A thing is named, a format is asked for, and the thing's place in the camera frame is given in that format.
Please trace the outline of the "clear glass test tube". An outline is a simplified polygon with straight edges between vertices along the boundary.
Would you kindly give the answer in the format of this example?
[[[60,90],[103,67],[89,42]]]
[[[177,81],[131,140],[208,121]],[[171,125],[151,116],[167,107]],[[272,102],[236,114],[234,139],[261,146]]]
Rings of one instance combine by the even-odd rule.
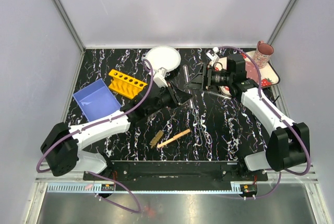
[[[227,95],[224,95],[218,92],[214,92],[214,91],[205,90],[204,93],[207,93],[207,94],[210,94],[216,97],[224,98],[224,99],[231,99],[231,96],[227,96]]]
[[[183,71],[184,71],[184,77],[185,77],[185,82],[189,82],[189,71],[188,71],[188,66],[183,65]]]

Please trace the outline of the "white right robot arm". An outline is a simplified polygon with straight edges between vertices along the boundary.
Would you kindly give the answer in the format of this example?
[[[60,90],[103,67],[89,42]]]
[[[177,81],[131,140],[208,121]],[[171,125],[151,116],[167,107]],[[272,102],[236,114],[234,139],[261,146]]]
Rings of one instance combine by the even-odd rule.
[[[295,123],[284,115],[262,92],[259,84],[247,78],[246,60],[241,54],[228,56],[226,68],[216,70],[214,65],[203,64],[200,72],[186,83],[185,88],[209,91],[213,87],[228,87],[233,98],[248,108],[270,136],[267,149],[247,155],[244,163],[249,171],[282,170],[306,164],[309,171],[309,128]]]

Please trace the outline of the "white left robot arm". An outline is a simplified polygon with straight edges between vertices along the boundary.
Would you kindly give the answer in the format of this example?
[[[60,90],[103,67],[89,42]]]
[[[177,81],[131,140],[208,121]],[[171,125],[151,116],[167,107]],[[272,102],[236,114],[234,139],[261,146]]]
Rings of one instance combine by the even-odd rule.
[[[192,98],[188,92],[177,88],[172,82],[165,87],[155,83],[129,100],[114,113],[98,120],[68,126],[60,122],[53,126],[40,147],[42,160],[48,164],[53,176],[62,176],[71,171],[101,173],[107,167],[100,153],[84,149],[102,139],[128,132],[131,126],[147,119],[164,108],[174,109]]]

